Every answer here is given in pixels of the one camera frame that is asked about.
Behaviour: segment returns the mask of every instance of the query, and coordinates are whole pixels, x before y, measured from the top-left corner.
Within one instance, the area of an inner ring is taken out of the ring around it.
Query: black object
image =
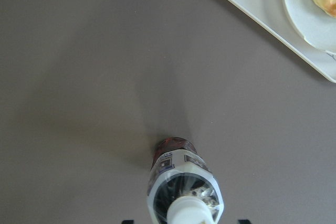
[[[121,224],[134,224],[134,220],[123,220]]]
[[[249,220],[238,220],[238,224],[252,224]]]

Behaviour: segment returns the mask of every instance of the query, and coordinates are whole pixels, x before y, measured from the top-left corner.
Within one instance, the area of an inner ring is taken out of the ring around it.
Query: bottle cap
[[[173,201],[167,212],[168,224],[214,224],[210,209],[194,196]]]

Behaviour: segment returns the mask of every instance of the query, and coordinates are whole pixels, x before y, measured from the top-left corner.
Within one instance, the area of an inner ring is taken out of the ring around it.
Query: dark liquid
[[[196,151],[195,147],[188,140],[186,140],[184,138],[181,138],[181,137],[169,137],[169,138],[166,138],[164,141],[162,141],[157,146],[157,148],[155,150],[155,153],[154,153],[152,168],[153,168],[156,160],[158,160],[158,158],[162,154],[164,154],[166,152],[171,152],[171,151],[174,151],[174,150],[178,150],[178,149],[184,149],[184,150],[190,151],[194,154],[197,154],[197,151]]]

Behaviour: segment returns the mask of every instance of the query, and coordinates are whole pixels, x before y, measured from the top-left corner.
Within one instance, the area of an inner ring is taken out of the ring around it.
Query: white tray
[[[336,83],[336,55],[306,43],[291,26],[282,0],[229,0],[329,81]]]

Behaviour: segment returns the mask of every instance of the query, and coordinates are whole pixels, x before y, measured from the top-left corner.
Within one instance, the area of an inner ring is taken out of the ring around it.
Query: plastic bottle
[[[154,154],[147,204],[154,224],[217,224],[224,202],[192,143],[165,139]]]

